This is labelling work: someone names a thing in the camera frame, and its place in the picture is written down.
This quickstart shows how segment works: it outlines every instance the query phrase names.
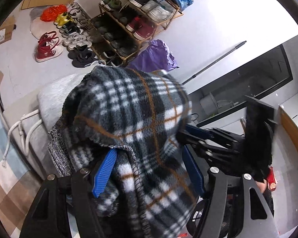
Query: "glass panel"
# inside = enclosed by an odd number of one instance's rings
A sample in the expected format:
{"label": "glass panel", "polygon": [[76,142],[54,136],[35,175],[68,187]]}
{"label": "glass panel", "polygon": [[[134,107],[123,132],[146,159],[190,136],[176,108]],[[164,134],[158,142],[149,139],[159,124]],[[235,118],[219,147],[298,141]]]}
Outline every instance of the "glass panel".
{"label": "glass panel", "polygon": [[192,118],[198,116],[196,122],[201,122],[236,108],[245,95],[255,97],[289,77],[290,67],[280,45],[191,93],[192,111],[197,114]]}

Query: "metal rod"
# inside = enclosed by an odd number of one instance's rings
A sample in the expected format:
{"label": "metal rod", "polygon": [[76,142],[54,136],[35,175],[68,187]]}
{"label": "metal rod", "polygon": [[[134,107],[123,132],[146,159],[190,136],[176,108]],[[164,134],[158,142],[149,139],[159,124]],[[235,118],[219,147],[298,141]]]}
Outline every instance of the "metal rod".
{"label": "metal rod", "polygon": [[210,63],[208,66],[206,66],[205,68],[203,68],[202,70],[200,70],[199,72],[197,72],[196,74],[192,75],[189,79],[187,79],[185,82],[182,83],[182,85],[187,84],[190,80],[193,80],[196,76],[198,76],[199,74],[201,74],[202,72],[206,71],[207,69],[209,69],[212,65],[214,65],[215,63],[219,62],[220,60],[222,60],[224,57],[228,56],[231,52],[235,51],[236,49],[240,48],[242,45],[244,45],[247,41],[243,41],[240,42],[236,47],[234,47],[233,49],[229,50],[226,54],[222,55],[220,58],[216,59],[214,62]]}

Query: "cardboard box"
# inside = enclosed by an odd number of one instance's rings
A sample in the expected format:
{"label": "cardboard box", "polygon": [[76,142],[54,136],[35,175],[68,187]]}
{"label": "cardboard box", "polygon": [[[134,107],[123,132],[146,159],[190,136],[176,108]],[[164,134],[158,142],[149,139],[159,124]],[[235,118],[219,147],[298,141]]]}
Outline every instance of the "cardboard box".
{"label": "cardboard box", "polygon": [[0,26],[0,44],[12,38],[12,31],[14,29],[15,19],[13,16],[6,18]]}

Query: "shoe rack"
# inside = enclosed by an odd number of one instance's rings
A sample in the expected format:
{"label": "shoe rack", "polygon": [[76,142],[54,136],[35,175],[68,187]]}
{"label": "shoe rack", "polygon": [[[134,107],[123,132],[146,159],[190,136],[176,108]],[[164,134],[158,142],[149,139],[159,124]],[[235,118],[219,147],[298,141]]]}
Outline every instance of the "shoe rack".
{"label": "shoe rack", "polygon": [[[123,24],[121,24],[113,15],[112,15],[112,13],[109,11],[109,10],[107,10],[103,5],[101,5],[100,3],[99,3],[99,11],[100,11],[100,15],[103,15],[103,14],[108,14],[133,40],[134,40],[134,42],[135,42],[135,44],[137,44],[137,46],[138,46],[138,49],[137,49],[137,51],[136,52],[134,52],[134,53],[132,53],[131,55],[129,55],[129,56],[127,56],[127,57],[122,57],[122,56],[120,56],[119,54],[118,54],[118,52],[117,52],[117,50],[115,49],[115,48],[113,48],[112,47],[112,45],[110,44],[110,41],[108,41],[107,39],[105,39],[105,37],[103,36],[103,35],[101,35],[103,38],[104,38],[104,40],[105,40],[105,42],[111,47],[111,49],[112,50],[114,50],[115,52],[116,52],[116,54],[123,60],[123,65],[127,65],[127,61],[128,61],[128,59],[129,58],[131,58],[132,56],[136,56],[138,53],[139,53],[139,51],[140,51],[140,49],[142,49],[144,46],[145,46],[145,44],[147,44],[147,42],[149,41],[149,40],[152,40],[153,39],[153,37],[155,36],[155,35],[157,35],[157,34],[159,34],[159,33],[161,33],[162,31],[164,31],[164,30],[167,30],[167,28],[169,27],[169,25],[170,25],[170,23],[175,19],[175,18],[178,18],[178,17],[181,17],[182,15],[183,15],[183,12],[182,11],[180,11],[180,8],[172,1],[172,0],[165,0],[170,6],[172,6],[174,9],[175,9],[175,12],[174,12],[174,14],[172,15],[172,17],[170,18],[170,19],[168,19],[168,20],[165,20],[165,21],[163,21],[163,22],[160,22],[160,23],[157,23],[157,22],[155,22],[155,21],[153,21],[149,16],[148,16],[148,14],[145,12],[145,11],[143,11],[141,8],[138,8],[137,6],[134,6],[129,0],[127,0],[127,3],[121,8],[121,10],[124,8],[124,7],[126,7],[126,6],[128,6],[128,5],[130,5],[131,4],[131,7],[133,8],[133,9],[135,9],[140,15],[143,15],[143,16],[145,16],[145,17],[147,17],[151,22],[153,22],[154,23],[154,25],[155,25],[155,30],[154,30],[154,32],[153,32],[153,34],[152,35],[150,35],[149,37],[147,37],[146,39],[144,39],[144,40],[138,40],[138,39],[136,39],[135,37],[134,37],[134,35],[133,35],[133,33],[132,32],[130,32]],[[93,50],[94,50],[94,52],[97,54],[97,55],[99,55],[100,53],[99,53],[99,51],[98,51],[98,49],[97,49],[97,44],[93,44],[92,45],[92,47],[91,47]]]}

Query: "plaid fleece jacket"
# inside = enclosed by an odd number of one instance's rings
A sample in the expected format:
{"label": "plaid fleece jacket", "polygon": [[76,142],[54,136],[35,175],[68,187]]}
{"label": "plaid fleece jacket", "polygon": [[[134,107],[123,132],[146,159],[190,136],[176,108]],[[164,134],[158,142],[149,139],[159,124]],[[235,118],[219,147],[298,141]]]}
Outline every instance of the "plaid fleece jacket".
{"label": "plaid fleece jacket", "polygon": [[66,98],[48,148],[62,176],[87,167],[99,146],[118,149],[94,199],[106,237],[176,238],[198,196],[175,139],[191,113],[166,72],[96,66]]}

